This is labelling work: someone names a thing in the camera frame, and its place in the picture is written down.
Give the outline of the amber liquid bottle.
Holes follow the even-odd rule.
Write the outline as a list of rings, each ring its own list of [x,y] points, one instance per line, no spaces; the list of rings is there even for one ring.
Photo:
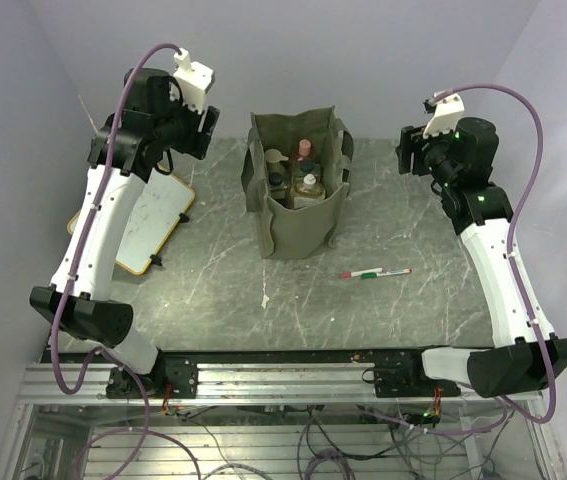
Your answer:
[[[294,183],[291,190],[291,206],[293,209],[316,205],[327,197],[323,184],[314,174],[307,174]]]

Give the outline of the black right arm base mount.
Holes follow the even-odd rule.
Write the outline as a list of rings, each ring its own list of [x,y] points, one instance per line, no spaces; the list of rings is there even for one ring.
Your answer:
[[[461,390],[454,382],[426,376],[423,352],[423,349],[373,349],[359,353],[357,359],[361,363],[371,364],[361,379],[374,387],[377,398],[433,398],[436,392],[443,397],[459,397]]]

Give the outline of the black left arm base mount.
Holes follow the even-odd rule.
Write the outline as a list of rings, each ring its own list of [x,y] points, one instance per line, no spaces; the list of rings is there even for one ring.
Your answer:
[[[194,399],[198,389],[199,370],[189,360],[168,358],[150,374],[138,374],[138,378],[149,399]],[[110,371],[105,395],[110,400],[143,398],[141,387],[133,379],[133,375],[121,368]]]

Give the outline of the yellow-framed small whiteboard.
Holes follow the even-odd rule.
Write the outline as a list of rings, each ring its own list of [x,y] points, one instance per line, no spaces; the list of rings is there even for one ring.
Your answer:
[[[195,197],[173,175],[148,181],[103,165],[88,170],[82,208],[68,224],[72,239],[53,279],[101,288],[115,264],[143,274]]]

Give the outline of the orange bottle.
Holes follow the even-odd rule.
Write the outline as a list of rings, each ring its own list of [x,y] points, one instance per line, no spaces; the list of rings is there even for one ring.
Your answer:
[[[314,160],[314,148],[310,140],[301,139],[293,153],[292,159],[295,161]]]

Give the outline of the clear square bottle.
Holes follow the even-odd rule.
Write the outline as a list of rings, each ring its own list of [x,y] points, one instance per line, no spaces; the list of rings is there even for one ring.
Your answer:
[[[285,203],[289,194],[287,177],[280,172],[271,172],[268,174],[267,182],[269,196],[281,204]]]

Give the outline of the green marker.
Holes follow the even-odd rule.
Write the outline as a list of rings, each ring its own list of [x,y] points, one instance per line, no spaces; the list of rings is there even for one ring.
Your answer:
[[[379,277],[393,277],[393,276],[402,276],[411,274],[413,270],[411,268],[406,269],[395,269],[395,270],[383,270],[380,271],[369,271],[362,273],[360,275],[361,279],[372,279],[372,278],[379,278]]]

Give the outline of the clear perfume bottle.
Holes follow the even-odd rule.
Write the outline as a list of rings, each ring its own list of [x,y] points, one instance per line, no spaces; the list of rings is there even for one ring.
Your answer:
[[[302,180],[308,174],[312,174],[319,181],[321,166],[311,159],[295,160],[292,163],[291,176],[294,182]]]

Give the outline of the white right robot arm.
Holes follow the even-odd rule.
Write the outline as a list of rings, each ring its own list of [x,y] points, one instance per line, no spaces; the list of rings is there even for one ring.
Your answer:
[[[518,247],[508,234],[514,211],[491,181],[499,145],[495,126],[461,119],[454,130],[429,136],[406,126],[396,148],[402,174],[432,178],[455,234],[468,252],[487,301],[492,347],[429,348],[403,373],[405,387],[422,396],[439,380],[471,387],[484,398],[544,390],[567,367],[567,338],[556,335],[523,267],[513,269]]]

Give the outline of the red and white marker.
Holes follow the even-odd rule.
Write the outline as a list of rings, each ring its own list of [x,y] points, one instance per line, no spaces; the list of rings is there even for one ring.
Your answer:
[[[341,279],[356,278],[356,277],[361,277],[365,274],[382,273],[383,271],[384,271],[383,267],[364,269],[364,270],[356,270],[356,271],[347,271],[347,272],[340,273],[339,278],[341,278]]]

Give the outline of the olive green canvas bag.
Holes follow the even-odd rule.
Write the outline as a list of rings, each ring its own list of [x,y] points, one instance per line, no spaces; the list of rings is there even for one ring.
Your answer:
[[[307,139],[321,166],[326,198],[299,209],[277,202],[271,192],[265,160],[268,149],[288,156]],[[297,115],[251,115],[247,151],[241,174],[246,211],[253,214],[261,257],[301,260],[334,247],[334,236],[349,196],[354,142],[335,108]]]

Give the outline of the green lotion bottle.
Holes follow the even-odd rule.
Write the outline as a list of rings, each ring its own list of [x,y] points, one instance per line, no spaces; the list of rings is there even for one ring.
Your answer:
[[[288,157],[283,155],[277,149],[268,149],[264,152],[264,159],[266,163],[267,172],[269,174],[279,173],[281,175],[287,174]]]

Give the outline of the aluminium rail frame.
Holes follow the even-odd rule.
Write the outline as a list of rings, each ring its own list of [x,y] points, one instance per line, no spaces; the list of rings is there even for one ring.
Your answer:
[[[226,352],[215,352],[210,360],[204,353],[169,352],[168,358],[186,359],[199,370],[198,389],[194,399],[153,398],[110,400],[105,390],[113,368],[105,361],[95,361],[84,367],[80,360],[69,358],[61,369],[72,382],[80,383],[73,395],[64,394],[55,380],[50,363],[34,363],[25,370],[17,395],[16,405],[0,452],[0,479],[14,479],[23,459],[28,430],[34,421],[37,406],[75,405],[79,407],[132,407],[146,403],[160,406],[168,402],[174,406],[219,405],[327,405],[330,403],[388,404],[392,401],[430,402],[428,397],[377,398],[374,387],[366,384],[361,375],[371,364],[361,363],[359,353],[343,352],[337,361],[336,352],[306,351],[302,363],[292,360],[277,361],[275,354],[258,352],[255,362],[231,363]],[[445,397],[460,401],[480,401],[465,381],[455,383],[461,390],[459,397]]]

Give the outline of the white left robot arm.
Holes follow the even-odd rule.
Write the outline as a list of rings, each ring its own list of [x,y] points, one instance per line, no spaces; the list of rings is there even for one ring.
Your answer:
[[[116,255],[132,210],[164,157],[177,151],[206,155],[219,111],[206,106],[214,83],[194,63],[174,73],[129,71],[125,98],[91,141],[87,186],[64,258],[49,285],[36,286],[31,306],[52,325],[51,347],[64,332],[107,351],[133,370],[131,384],[145,397],[166,387],[157,348],[133,326],[133,308],[112,300]]]

